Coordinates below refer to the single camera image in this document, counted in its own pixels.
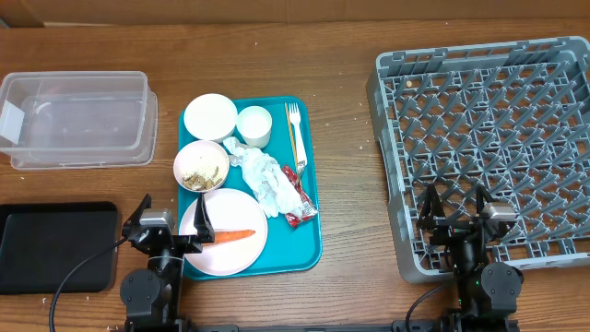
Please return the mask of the pink bowl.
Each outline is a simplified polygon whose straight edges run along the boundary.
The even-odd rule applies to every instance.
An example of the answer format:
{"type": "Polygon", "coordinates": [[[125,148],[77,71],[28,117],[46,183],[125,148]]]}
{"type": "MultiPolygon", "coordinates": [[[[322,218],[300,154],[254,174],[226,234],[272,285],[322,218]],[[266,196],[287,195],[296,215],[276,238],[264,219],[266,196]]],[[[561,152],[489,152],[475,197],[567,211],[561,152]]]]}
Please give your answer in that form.
{"type": "Polygon", "coordinates": [[[194,193],[206,193],[220,188],[224,184],[229,170],[230,162],[225,149],[218,143],[206,140],[198,140],[183,147],[173,163],[174,177],[179,186],[194,193]],[[184,187],[182,184],[183,175],[203,166],[218,166],[221,182],[213,189],[206,191],[193,191],[184,187]]]}

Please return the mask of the orange carrot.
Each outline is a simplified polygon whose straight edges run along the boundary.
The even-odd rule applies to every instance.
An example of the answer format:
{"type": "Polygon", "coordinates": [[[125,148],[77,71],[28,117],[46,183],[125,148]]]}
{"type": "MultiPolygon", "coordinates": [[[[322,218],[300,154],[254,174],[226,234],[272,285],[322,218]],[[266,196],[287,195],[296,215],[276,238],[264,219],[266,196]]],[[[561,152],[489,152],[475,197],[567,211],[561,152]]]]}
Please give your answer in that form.
{"type": "Polygon", "coordinates": [[[249,238],[255,234],[255,230],[216,231],[215,241],[213,243],[203,243],[203,246],[213,246],[224,243],[232,243],[242,239],[249,238]]]}

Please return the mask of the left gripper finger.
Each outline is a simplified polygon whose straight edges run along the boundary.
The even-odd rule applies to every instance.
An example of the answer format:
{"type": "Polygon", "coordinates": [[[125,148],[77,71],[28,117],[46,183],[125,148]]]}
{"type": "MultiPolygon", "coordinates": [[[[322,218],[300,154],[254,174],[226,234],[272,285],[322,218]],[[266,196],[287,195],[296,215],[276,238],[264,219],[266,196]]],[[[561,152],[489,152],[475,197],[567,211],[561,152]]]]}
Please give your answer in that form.
{"type": "Polygon", "coordinates": [[[138,224],[144,211],[146,209],[151,208],[151,200],[152,200],[151,195],[146,194],[144,196],[144,198],[142,199],[141,203],[139,204],[139,206],[136,208],[136,210],[126,220],[126,222],[124,223],[124,226],[125,227],[133,227],[134,225],[138,224]]]}
{"type": "Polygon", "coordinates": [[[194,227],[200,243],[213,243],[215,241],[215,231],[207,213],[204,194],[201,194],[196,200],[194,227]]]}

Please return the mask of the large pink plate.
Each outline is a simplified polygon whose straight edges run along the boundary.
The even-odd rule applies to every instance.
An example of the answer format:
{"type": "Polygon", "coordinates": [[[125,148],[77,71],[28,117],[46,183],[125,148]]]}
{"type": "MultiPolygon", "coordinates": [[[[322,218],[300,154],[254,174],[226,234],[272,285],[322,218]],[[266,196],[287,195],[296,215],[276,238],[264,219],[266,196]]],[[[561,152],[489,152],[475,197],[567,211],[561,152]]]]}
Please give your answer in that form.
{"type": "Polygon", "coordinates": [[[236,189],[222,188],[205,194],[206,210],[214,231],[255,230],[256,234],[232,243],[204,246],[201,254],[185,260],[210,276],[236,274],[252,265],[266,245],[267,218],[258,202],[236,189]]]}

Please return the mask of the white napkin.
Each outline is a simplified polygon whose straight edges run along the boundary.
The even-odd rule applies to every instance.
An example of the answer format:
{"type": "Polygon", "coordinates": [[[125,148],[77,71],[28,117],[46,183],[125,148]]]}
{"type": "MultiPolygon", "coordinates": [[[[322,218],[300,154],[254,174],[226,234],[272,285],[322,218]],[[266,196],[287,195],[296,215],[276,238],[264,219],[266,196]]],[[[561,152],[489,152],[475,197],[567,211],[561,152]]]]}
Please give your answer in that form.
{"type": "Polygon", "coordinates": [[[301,206],[298,192],[276,159],[260,148],[242,144],[236,137],[223,140],[230,153],[230,165],[242,169],[242,178],[268,217],[287,215],[301,206]]]}

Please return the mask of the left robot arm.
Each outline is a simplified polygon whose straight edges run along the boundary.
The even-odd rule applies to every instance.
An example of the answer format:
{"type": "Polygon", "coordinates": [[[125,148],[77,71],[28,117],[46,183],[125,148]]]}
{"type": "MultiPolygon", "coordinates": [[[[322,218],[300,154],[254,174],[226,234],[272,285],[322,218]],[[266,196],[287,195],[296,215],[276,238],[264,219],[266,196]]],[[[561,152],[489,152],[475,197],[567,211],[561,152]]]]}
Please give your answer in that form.
{"type": "Polygon", "coordinates": [[[121,284],[126,331],[197,330],[190,318],[179,315],[179,305],[184,257],[202,253],[204,244],[215,241],[203,196],[196,200],[193,223],[196,234],[176,234],[170,211],[153,209],[151,196],[145,196],[125,222],[123,237],[148,255],[147,267],[129,273],[121,284]]]}

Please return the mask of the red snack wrapper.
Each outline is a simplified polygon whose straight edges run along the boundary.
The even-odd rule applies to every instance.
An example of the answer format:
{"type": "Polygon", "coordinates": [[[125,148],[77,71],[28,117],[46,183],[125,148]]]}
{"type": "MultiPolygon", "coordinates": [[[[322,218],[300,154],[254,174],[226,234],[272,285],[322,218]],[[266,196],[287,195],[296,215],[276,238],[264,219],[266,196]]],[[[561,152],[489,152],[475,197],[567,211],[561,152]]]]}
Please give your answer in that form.
{"type": "Polygon", "coordinates": [[[302,223],[314,218],[318,214],[318,210],[313,201],[303,190],[301,181],[298,179],[297,174],[290,168],[290,166],[283,166],[282,171],[287,176],[289,182],[293,185],[295,190],[298,192],[301,199],[301,206],[298,207],[294,212],[290,212],[286,215],[288,224],[293,229],[296,229],[302,223]]]}

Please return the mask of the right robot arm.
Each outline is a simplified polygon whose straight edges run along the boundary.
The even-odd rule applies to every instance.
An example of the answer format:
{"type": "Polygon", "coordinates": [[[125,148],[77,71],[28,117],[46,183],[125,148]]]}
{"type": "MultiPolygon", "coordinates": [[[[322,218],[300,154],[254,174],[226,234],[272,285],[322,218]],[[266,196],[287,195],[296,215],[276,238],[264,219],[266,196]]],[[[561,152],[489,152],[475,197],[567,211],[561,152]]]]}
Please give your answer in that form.
{"type": "Polygon", "coordinates": [[[469,221],[448,218],[434,184],[425,192],[417,226],[431,232],[430,244],[442,246],[450,259],[453,279],[447,285],[457,287],[459,307],[450,309],[437,320],[413,321],[415,308],[439,286],[418,298],[407,311],[405,329],[427,331],[517,331],[516,321],[509,316],[517,310],[517,298],[524,275],[503,262],[491,263],[486,244],[500,239],[516,225],[513,207],[491,196],[482,185],[476,186],[476,213],[469,221]]]}

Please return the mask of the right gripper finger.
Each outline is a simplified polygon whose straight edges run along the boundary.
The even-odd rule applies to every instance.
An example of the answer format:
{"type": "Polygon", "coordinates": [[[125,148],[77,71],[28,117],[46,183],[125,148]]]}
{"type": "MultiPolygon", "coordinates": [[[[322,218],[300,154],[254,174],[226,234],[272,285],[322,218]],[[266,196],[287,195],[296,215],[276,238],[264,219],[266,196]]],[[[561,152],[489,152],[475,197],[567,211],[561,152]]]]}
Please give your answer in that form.
{"type": "Polygon", "coordinates": [[[479,217],[483,212],[484,207],[487,203],[492,203],[494,198],[488,192],[486,187],[483,184],[476,185],[476,208],[477,208],[477,216],[479,217]]]}
{"type": "Polygon", "coordinates": [[[419,214],[419,226],[440,226],[445,221],[443,205],[434,184],[425,191],[422,210],[419,214]]]}

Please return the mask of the nuts and rice pile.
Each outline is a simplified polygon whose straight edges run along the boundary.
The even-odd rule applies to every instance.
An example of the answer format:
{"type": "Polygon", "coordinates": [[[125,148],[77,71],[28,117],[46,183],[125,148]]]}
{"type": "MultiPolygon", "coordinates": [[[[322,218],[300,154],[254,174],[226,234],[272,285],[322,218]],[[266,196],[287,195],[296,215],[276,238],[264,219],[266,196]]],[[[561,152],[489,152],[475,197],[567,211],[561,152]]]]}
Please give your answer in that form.
{"type": "Polygon", "coordinates": [[[193,191],[213,189],[221,182],[218,166],[203,166],[183,175],[182,184],[193,191]]]}

